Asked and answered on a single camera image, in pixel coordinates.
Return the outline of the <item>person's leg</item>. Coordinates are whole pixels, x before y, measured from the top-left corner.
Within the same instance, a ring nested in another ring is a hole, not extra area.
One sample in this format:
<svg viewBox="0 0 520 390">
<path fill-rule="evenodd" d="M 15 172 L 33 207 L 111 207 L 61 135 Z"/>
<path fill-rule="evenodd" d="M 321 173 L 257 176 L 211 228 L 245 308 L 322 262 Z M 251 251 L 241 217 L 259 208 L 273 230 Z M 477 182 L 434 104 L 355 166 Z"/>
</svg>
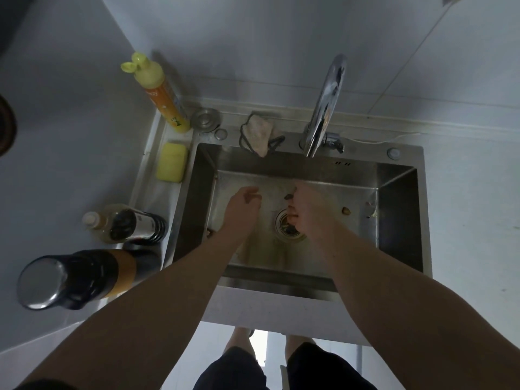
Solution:
<svg viewBox="0 0 520 390">
<path fill-rule="evenodd" d="M 235 327 L 229 341 L 227 342 L 224 348 L 223 354 L 225 354 L 232 348 L 240 348 L 245 352 L 249 353 L 252 357 L 256 358 L 255 350 L 250 341 L 250 338 L 254 332 L 255 329 Z"/>
<path fill-rule="evenodd" d="M 289 361 L 290 357 L 293 355 L 293 353 L 303 344 L 311 344 L 316 345 L 316 342 L 314 339 L 306 337 L 306 336 L 299 336 L 299 335 L 285 335 L 285 348 L 284 348 L 284 356 L 286 362 Z"/>
</svg>

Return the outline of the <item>person's right forearm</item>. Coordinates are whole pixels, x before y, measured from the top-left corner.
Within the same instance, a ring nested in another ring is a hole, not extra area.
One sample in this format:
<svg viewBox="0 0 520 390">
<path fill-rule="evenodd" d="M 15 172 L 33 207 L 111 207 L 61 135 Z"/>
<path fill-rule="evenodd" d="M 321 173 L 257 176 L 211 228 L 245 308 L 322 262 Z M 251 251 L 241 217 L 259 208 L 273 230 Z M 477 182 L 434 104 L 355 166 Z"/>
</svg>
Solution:
<svg viewBox="0 0 520 390">
<path fill-rule="evenodd" d="M 303 233 L 406 390 L 520 390 L 520 349 L 458 294 L 337 222 Z"/>
</svg>

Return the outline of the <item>person's left hand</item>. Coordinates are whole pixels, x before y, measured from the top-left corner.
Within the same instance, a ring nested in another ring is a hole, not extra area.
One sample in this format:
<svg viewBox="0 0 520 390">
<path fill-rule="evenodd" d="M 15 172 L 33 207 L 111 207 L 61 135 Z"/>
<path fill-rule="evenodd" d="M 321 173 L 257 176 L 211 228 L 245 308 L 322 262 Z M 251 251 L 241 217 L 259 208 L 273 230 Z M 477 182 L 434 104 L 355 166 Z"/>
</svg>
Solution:
<svg viewBox="0 0 520 390">
<path fill-rule="evenodd" d="M 240 188 L 226 206 L 220 231 L 238 241 L 245 240 L 257 223 L 260 209 L 244 203 L 243 187 Z"/>
</svg>

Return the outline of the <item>round metal sink cap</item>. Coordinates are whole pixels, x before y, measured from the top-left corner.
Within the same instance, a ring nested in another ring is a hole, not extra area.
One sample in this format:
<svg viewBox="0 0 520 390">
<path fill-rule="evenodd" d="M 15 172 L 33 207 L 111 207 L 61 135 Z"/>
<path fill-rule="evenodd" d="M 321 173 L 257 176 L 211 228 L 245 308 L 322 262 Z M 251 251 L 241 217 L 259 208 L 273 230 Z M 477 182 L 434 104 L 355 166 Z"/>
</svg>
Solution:
<svg viewBox="0 0 520 390">
<path fill-rule="evenodd" d="M 191 127 L 201 133 L 216 130 L 222 123 L 220 112 L 213 108 L 201 108 L 194 112 L 190 119 Z"/>
</svg>

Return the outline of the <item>dark round object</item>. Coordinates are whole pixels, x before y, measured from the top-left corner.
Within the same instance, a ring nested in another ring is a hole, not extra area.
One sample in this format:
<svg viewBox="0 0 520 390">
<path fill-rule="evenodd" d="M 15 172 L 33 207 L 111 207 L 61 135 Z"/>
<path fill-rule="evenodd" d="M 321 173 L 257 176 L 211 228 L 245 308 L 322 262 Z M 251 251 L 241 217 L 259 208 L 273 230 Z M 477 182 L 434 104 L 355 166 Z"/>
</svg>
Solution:
<svg viewBox="0 0 520 390">
<path fill-rule="evenodd" d="M 13 146 L 17 136 L 17 120 L 8 101 L 0 95 L 0 157 Z"/>
</svg>

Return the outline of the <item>person's left leg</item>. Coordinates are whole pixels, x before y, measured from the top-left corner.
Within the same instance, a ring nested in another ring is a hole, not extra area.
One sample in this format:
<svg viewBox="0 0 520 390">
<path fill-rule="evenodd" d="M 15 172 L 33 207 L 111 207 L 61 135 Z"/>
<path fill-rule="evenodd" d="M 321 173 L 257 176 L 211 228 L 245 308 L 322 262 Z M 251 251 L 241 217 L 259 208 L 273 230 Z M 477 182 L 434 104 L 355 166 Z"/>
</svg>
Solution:
<svg viewBox="0 0 520 390">
<path fill-rule="evenodd" d="M 223 354 L 225 354 L 232 348 L 240 348 L 245 352 L 249 353 L 252 357 L 256 358 L 255 350 L 250 341 L 250 338 L 254 332 L 255 329 L 235 327 L 229 341 L 227 342 L 224 348 Z"/>
</svg>

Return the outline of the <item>yellow sponge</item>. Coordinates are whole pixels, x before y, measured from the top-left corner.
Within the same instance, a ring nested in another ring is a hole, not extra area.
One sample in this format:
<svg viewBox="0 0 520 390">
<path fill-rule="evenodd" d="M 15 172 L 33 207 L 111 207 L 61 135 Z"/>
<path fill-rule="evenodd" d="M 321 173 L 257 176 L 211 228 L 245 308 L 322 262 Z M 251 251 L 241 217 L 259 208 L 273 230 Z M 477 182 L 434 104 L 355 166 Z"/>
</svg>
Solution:
<svg viewBox="0 0 520 390">
<path fill-rule="evenodd" d="M 184 144 L 166 142 L 161 150 L 155 177 L 164 182 L 182 183 L 189 150 Z"/>
</svg>

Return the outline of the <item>yellow dish soap bottle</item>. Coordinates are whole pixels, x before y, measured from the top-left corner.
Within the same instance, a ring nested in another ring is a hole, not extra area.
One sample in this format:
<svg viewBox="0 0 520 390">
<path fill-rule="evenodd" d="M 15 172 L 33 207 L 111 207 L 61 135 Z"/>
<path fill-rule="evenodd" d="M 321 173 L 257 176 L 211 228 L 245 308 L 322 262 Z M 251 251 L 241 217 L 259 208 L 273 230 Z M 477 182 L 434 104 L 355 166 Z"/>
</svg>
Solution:
<svg viewBox="0 0 520 390">
<path fill-rule="evenodd" d="M 175 131 L 178 133 L 190 131 L 190 121 L 159 63 L 152 61 L 143 53 L 134 52 L 131 61 L 122 63 L 121 69 L 133 75 Z"/>
</svg>

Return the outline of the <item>metal drain strainer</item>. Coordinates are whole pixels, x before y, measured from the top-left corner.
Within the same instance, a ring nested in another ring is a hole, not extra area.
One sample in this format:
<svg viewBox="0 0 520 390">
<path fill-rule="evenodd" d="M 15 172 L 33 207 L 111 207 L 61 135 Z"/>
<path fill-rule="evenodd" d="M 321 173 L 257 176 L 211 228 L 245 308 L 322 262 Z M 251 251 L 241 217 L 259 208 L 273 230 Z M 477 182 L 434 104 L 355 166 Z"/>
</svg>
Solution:
<svg viewBox="0 0 520 390">
<path fill-rule="evenodd" d="M 287 209 L 283 209 L 274 220 L 275 235 L 284 242 L 298 243 L 306 239 L 306 236 L 296 230 L 296 227 L 288 222 Z"/>
</svg>

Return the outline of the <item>person's right hand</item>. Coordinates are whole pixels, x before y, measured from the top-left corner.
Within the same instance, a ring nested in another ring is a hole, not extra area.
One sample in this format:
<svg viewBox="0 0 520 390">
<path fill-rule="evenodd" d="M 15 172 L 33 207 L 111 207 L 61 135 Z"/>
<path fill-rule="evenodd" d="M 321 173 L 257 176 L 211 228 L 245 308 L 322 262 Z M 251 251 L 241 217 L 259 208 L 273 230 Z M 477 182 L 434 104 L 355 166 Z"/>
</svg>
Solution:
<svg viewBox="0 0 520 390">
<path fill-rule="evenodd" d="M 303 224 L 301 228 L 296 228 L 296 230 L 316 243 L 331 240 L 331 236 L 338 229 L 338 225 L 329 204 L 308 183 L 296 180 L 294 185 L 298 185 L 301 190 L 300 203 L 303 209 Z"/>
</svg>

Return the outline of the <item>stainless steel sink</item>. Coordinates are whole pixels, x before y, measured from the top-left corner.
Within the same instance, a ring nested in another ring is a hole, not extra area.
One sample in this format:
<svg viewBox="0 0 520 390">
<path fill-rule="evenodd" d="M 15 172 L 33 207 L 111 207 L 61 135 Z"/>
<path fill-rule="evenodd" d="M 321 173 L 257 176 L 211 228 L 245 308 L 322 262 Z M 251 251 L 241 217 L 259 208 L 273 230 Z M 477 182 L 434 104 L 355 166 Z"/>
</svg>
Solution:
<svg viewBox="0 0 520 390">
<path fill-rule="evenodd" d="M 258 186 L 263 197 L 252 234 L 237 250 L 219 286 L 338 301 L 339 295 L 309 239 L 287 243 L 275 235 L 274 220 L 287 209 L 294 181 L 307 182 L 328 200 L 348 229 L 393 258 L 432 275 L 424 153 L 409 145 L 346 145 L 345 152 L 301 152 L 296 135 L 273 154 L 260 158 L 236 139 L 195 139 L 165 254 L 164 265 L 187 255 L 217 231 L 238 189 Z M 398 161 L 389 148 L 401 151 Z M 348 207 L 349 216 L 341 214 Z"/>
</svg>

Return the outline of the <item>beige dishcloth with dark trim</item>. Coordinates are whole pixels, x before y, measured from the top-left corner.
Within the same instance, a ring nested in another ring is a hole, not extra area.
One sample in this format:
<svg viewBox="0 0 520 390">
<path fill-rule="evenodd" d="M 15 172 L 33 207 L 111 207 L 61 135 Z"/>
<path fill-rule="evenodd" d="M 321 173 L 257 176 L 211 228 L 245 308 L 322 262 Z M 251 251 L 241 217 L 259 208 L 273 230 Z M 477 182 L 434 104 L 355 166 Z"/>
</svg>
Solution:
<svg viewBox="0 0 520 390">
<path fill-rule="evenodd" d="M 239 147 L 260 158 L 273 154 L 285 142 L 285 135 L 258 114 L 252 113 L 239 130 Z"/>
</svg>

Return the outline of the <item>person's left forearm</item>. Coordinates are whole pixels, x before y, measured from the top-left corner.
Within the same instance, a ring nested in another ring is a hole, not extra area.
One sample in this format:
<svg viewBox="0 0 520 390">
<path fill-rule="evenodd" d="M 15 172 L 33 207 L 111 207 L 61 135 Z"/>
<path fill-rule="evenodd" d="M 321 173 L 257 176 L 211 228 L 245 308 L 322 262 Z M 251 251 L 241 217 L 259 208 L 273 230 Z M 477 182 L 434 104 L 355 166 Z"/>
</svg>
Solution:
<svg viewBox="0 0 520 390">
<path fill-rule="evenodd" d="M 160 389 L 247 235 L 222 227 L 89 317 L 14 390 Z"/>
</svg>

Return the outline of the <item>clear bottle with black label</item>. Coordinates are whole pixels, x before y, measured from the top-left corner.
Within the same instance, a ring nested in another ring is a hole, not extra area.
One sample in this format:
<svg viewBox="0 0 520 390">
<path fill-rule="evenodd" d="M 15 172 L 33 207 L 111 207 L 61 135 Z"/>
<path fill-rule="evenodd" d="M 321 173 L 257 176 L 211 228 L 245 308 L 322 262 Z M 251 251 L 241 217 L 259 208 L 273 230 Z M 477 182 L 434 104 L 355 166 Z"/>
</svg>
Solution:
<svg viewBox="0 0 520 390">
<path fill-rule="evenodd" d="M 106 244 L 159 244 L 166 236 L 167 222 L 159 215 L 125 204 L 110 204 L 82 216 L 82 224 Z"/>
</svg>

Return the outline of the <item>person's black shorts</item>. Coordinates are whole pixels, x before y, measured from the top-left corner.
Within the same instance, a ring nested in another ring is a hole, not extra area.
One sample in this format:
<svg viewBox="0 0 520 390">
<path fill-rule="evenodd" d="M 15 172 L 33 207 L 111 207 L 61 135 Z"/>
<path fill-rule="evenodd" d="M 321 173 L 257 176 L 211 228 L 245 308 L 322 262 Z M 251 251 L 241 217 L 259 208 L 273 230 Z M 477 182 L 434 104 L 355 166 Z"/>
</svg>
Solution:
<svg viewBox="0 0 520 390">
<path fill-rule="evenodd" d="M 305 342 L 287 363 L 289 390 L 377 390 L 346 360 Z M 257 360 L 232 347 L 201 374 L 193 390 L 269 390 Z"/>
</svg>

